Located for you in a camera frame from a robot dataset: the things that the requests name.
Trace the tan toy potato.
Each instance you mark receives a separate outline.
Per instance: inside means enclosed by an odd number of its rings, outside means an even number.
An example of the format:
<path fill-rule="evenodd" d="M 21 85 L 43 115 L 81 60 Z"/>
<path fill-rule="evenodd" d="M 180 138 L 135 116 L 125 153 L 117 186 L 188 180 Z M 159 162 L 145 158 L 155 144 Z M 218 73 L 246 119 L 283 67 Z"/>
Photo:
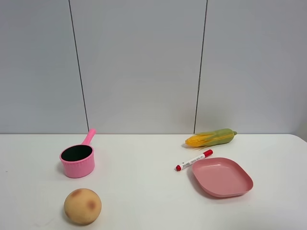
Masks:
<path fill-rule="evenodd" d="M 96 192 L 87 188 L 72 191 L 63 205 L 67 218 L 78 225 L 89 225 L 100 215 L 102 202 Z"/>

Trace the yellow green toy corn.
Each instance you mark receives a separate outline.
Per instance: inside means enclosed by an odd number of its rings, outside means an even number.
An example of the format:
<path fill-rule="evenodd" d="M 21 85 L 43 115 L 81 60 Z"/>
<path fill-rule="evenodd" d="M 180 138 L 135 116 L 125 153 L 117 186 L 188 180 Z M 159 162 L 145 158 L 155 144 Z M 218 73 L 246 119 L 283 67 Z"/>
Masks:
<path fill-rule="evenodd" d="M 227 144 L 237 135 L 236 131 L 229 128 L 219 129 L 211 132 L 194 134 L 185 140 L 188 147 L 202 149 L 216 145 Z"/>

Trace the red white marker pen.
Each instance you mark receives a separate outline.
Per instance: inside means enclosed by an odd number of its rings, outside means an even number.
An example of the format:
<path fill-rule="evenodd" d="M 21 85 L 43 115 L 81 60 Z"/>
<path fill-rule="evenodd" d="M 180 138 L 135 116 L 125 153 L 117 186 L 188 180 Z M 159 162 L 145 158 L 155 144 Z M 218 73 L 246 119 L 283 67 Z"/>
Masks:
<path fill-rule="evenodd" d="M 181 164 L 178 164 L 178 165 L 175 167 L 175 170 L 176 170 L 177 172 L 179 172 L 179 171 L 181 171 L 181 170 L 183 170 L 183 169 L 185 169 L 185 168 L 187 168 L 187 167 L 193 165 L 195 162 L 197 162 L 197 161 L 199 161 L 199 160 L 203 160 L 203 159 L 205 159 L 205 158 L 211 156 L 212 154 L 213 154 L 213 151 L 212 151 L 211 149 L 209 149 L 209 150 L 205 151 L 204 153 L 202 153 L 202 154 L 200 154 L 200 155 L 198 155 L 198 156 L 196 156 L 196 157 L 194 157 L 194 158 L 192 158 L 192 159 L 190 159 L 190 160 L 188 160 L 188 161 L 186 161 L 186 162 L 183 162 L 183 163 L 181 163 Z"/>

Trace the pink toy saucepan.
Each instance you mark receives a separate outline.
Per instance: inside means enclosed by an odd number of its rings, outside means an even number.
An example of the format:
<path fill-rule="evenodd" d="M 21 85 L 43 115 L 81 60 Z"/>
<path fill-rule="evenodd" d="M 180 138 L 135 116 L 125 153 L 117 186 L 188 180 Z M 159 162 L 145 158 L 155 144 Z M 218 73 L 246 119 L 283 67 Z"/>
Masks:
<path fill-rule="evenodd" d="M 67 177 L 82 178 L 94 170 L 94 148 L 90 143 L 95 134 L 96 130 L 90 129 L 81 144 L 66 148 L 60 154 L 59 158 Z"/>

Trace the pink square plate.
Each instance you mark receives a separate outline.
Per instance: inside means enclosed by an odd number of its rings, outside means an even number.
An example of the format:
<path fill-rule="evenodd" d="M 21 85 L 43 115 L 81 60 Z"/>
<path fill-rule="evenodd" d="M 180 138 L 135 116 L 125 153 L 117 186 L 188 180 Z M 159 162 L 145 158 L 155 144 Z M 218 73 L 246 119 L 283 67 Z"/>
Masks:
<path fill-rule="evenodd" d="M 242 196 L 253 188 L 253 180 L 235 161 L 227 158 L 199 160 L 192 172 L 200 187 L 217 198 Z"/>

